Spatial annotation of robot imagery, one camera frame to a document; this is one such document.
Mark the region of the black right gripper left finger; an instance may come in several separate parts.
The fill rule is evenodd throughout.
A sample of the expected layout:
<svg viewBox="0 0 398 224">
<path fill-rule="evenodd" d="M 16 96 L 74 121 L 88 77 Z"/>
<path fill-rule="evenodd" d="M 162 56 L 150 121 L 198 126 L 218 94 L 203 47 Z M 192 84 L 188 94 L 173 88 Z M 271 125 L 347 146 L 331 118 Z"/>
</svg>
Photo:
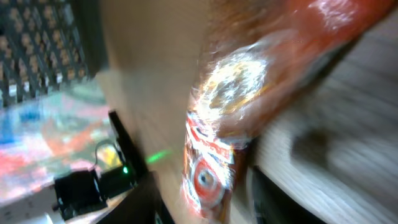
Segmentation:
<svg viewBox="0 0 398 224">
<path fill-rule="evenodd" d="M 149 172 L 139 184 L 97 224 L 174 224 L 157 186 L 157 174 Z"/>
</svg>

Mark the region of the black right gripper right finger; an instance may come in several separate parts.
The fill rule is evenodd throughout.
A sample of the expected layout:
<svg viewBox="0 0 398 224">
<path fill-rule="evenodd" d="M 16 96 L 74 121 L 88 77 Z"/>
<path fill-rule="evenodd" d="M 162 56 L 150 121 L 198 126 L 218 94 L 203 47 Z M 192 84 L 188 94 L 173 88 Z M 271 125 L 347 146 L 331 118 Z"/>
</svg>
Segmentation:
<svg viewBox="0 0 398 224">
<path fill-rule="evenodd" d="M 258 166 L 248 170 L 248 196 L 256 224 L 325 224 L 289 197 Z"/>
</svg>

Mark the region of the red orange snack packet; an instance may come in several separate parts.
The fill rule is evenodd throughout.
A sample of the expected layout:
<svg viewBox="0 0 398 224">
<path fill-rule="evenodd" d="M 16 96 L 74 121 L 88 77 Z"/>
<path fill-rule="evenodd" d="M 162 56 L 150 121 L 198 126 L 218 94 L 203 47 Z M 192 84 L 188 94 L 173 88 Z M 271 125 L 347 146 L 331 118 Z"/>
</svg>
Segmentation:
<svg viewBox="0 0 398 224">
<path fill-rule="evenodd" d="M 394 1 L 212 1 L 187 108 L 182 192 L 211 222 L 229 215 L 246 151 Z"/>
</svg>

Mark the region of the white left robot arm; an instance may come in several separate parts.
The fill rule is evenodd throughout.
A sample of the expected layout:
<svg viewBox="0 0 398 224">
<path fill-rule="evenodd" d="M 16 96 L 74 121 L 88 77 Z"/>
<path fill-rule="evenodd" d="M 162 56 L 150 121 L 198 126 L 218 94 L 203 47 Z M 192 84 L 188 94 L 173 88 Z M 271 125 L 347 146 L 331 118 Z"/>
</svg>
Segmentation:
<svg viewBox="0 0 398 224">
<path fill-rule="evenodd" d="M 110 207 L 110 200 L 134 188 L 136 172 L 126 163 L 97 173 L 74 170 L 40 191 L 1 207 L 1 224 L 65 223 Z"/>
</svg>

